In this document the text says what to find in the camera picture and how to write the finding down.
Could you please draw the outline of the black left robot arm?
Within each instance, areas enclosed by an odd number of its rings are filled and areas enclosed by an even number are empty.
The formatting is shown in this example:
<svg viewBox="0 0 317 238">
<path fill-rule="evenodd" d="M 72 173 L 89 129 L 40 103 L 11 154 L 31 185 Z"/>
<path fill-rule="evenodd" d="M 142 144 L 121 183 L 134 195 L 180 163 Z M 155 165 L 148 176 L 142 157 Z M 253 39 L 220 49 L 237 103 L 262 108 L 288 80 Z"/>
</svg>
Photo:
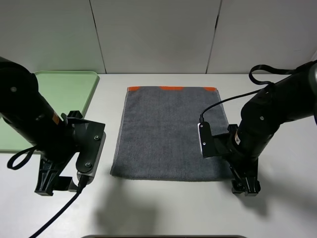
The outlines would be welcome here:
<svg viewBox="0 0 317 238">
<path fill-rule="evenodd" d="M 32 144 L 7 162 L 22 168 L 35 151 L 41 153 L 35 193 L 55 190 L 80 194 L 94 179 L 106 134 L 105 124 L 83 119 L 79 111 L 58 116 L 40 94 L 35 74 L 0 59 L 0 115 Z"/>
</svg>

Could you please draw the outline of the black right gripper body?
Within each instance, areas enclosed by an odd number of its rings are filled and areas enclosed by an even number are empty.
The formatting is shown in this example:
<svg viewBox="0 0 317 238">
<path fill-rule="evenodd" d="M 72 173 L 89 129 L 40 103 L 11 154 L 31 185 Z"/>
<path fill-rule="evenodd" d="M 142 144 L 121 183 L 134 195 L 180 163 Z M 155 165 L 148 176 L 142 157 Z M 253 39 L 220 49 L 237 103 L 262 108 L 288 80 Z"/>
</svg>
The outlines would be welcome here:
<svg viewBox="0 0 317 238">
<path fill-rule="evenodd" d="M 216 155 L 226 160 L 235 178 L 258 177 L 258 160 L 248 156 L 235 141 L 237 124 L 230 124 L 228 132 L 213 136 Z"/>
</svg>

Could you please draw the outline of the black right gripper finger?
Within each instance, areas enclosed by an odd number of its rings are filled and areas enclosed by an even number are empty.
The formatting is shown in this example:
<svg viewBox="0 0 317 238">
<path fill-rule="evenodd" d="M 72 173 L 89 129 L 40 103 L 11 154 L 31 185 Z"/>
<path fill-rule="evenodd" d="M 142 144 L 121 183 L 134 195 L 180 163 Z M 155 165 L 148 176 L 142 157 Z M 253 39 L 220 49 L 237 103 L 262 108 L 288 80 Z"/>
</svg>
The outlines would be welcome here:
<svg viewBox="0 0 317 238">
<path fill-rule="evenodd" d="M 260 192 L 260 182 L 256 177 L 245 177 L 231 181 L 233 194 L 244 194 L 245 196 L 256 196 Z"/>
</svg>

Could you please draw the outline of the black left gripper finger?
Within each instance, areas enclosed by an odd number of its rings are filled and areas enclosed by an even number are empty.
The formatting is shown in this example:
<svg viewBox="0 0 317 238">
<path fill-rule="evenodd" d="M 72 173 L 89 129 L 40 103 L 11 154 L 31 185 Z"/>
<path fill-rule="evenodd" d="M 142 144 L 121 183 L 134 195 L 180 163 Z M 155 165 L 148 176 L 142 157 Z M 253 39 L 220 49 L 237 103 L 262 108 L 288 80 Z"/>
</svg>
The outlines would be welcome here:
<svg viewBox="0 0 317 238">
<path fill-rule="evenodd" d="M 55 190 L 67 191 L 72 182 L 72 177 L 60 176 L 67 164 L 68 161 L 53 162 L 41 158 L 35 193 L 41 196 L 53 196 Z"/>
</svg>

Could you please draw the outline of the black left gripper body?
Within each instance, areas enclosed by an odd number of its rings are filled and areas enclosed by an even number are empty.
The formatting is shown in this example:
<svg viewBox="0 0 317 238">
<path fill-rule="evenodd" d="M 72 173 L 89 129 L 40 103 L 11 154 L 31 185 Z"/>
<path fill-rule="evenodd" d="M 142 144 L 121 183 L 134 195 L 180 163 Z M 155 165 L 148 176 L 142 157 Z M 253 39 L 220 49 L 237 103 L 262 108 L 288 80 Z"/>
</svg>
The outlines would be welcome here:
<svg viewBox="0 0 317 238">
<path fill-rule="evenodd" d="M 61 119 L 54 111 L 39 115 L 41 158 L 69 162 L 88 138 L 104 132 L 104 123 L 83 119 L 79 111 L 62 116 Z"/>
</svg>

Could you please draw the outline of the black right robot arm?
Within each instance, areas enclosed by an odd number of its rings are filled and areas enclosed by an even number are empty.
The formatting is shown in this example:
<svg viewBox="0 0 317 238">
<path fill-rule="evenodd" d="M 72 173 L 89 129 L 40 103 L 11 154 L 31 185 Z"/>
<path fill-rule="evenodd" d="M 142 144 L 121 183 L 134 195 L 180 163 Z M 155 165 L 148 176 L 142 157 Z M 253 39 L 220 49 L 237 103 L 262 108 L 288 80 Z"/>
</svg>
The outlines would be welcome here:
<svg viewBox="0 0 317 238">
<path fill-rule="evenodd" d="M 222 157 L 233 174 L 232 193 L 256 196 L 261 190 L 259 156 L 279 127 L 317 115 L 317 62 L 296 69 L 259 64 L 251 68 L 249 79 L 264 88 L 243 106 L 240 124 L 229 125 L 219 138 L 228 151 Z"/>
</svg>

